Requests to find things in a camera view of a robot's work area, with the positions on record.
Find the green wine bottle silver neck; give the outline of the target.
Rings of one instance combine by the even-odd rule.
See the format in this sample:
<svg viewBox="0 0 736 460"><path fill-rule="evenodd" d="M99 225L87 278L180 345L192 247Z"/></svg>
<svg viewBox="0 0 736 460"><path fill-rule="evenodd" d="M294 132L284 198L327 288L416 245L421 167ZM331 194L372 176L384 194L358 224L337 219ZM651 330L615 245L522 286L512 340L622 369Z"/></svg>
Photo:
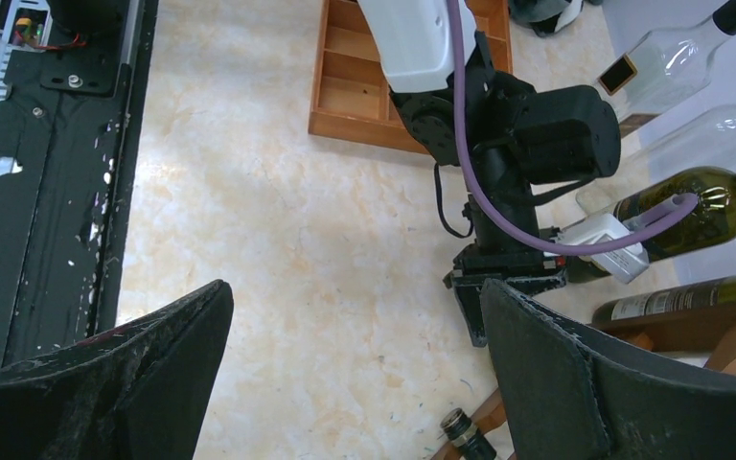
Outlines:
<svg viewBox="0 0 736 460"><path fill-rule="evenodd" d="M448 441L434 459L495 460L497 451L461 409L452 409L441 421Z"/></svg>

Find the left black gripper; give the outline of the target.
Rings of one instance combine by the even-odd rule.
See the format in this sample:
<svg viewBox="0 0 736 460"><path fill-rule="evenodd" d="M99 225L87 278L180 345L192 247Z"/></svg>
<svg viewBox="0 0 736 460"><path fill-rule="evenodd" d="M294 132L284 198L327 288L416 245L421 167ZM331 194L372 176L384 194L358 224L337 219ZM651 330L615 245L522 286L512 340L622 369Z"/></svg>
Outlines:
<svg viewBox="0 0 736 460"><path fill-rule="evenodd" d="M547 256L536 249L503 253L482 251L476 243L466 246L453 259L452 270L443 283L446 288L452 288L471 344L476 348L488 344L480 302L481 285L488 278L507 281L529 295L564 288L567 284L563 257Z"/></svg>

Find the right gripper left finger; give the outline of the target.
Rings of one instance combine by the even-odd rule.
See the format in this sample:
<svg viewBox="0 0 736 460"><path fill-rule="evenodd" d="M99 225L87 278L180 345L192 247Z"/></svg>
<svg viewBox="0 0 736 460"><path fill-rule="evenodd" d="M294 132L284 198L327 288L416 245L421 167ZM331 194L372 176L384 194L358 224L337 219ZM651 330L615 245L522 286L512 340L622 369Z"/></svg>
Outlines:
<svg viewBox="0 0 736 460"><path fill-rule="evenodd" d="M190 459L234 311L215 280L0 370L0 459Z"/></svg>

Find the dark wine bottle black cap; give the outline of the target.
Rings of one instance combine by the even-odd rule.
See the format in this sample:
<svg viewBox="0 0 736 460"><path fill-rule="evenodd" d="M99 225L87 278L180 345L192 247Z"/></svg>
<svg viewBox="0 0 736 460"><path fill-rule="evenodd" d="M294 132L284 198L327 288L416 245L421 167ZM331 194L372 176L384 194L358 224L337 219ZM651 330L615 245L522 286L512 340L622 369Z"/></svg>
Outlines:
<svg viewBox="0 0 736 460"><path fill-rule="evenodd" d="M610 214L624 221L683 193L696 195L699 204L672 228L643 242L650 263L736 239L736 172L718 167L678 172L587 215Z"/></svg>

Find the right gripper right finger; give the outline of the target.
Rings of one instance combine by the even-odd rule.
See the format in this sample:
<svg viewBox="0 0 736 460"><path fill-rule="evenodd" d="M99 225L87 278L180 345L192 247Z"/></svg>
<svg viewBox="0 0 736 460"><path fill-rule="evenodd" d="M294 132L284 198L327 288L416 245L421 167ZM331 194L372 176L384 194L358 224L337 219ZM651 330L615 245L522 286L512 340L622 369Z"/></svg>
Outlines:
<svg viewBox="0 0 736 460"><path fill-rule="evenodd" d="M736 459L736 377L659 356L508 284L480 292L520 459Z"/></svg>

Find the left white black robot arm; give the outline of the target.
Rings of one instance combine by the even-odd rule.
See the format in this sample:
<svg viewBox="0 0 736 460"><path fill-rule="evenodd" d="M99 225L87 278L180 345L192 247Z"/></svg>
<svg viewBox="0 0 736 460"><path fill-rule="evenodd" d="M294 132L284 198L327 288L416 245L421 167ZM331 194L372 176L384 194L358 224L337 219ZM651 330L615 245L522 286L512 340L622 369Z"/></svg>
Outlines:
<svg viewBox="0 0 736 460"><path fill-rule="evenodd" d="M566 283L540 206L615 174L613 108L589 85L539 92L495 67L491 41L463 1L362 1L389 96L403 126L438 166L465 176L469 244L445 277L471 343L487 333L480 290L512 281L538 294Z"/></svg>

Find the brown wooden wine rack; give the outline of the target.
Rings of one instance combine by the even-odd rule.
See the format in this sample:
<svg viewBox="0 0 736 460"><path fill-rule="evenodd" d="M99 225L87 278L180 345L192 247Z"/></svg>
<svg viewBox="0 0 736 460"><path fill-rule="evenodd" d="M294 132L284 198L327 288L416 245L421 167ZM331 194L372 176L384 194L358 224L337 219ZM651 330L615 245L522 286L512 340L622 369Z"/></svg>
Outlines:
<svg viewBox="0 0 736 460"><path fill-rule="evenodd" d="M661 357L736 377L736 310L691 310L587 326ZM499 388L468 416L487 440L490 431L508 425Z"/></svg>

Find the dark green wine bottle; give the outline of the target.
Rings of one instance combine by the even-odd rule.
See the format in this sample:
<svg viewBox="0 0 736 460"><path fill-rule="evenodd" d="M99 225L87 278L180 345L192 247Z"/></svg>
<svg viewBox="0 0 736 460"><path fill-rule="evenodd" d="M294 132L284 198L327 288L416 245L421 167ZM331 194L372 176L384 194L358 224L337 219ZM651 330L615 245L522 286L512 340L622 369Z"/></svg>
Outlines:
<svg viewBox="0 0 736 460"><path fill-rule="evenodd" d="M594 324L650 315L736 306L736 275L609 301L592 315Z"/></svg>

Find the clear square spirit bottle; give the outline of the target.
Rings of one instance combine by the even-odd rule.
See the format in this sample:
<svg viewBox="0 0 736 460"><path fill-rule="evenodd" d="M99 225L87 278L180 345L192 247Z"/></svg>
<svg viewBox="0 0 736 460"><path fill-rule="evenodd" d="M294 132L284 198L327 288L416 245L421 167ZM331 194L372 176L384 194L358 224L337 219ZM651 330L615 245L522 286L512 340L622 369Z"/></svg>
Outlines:
<svg viewBox="0 0 736 460"><path fill-rule="evenodd" d="M690 27L654 29L618 57L593 86L613 108L622 138L704 89L714 56L736 35L736 1Z"/></svg>

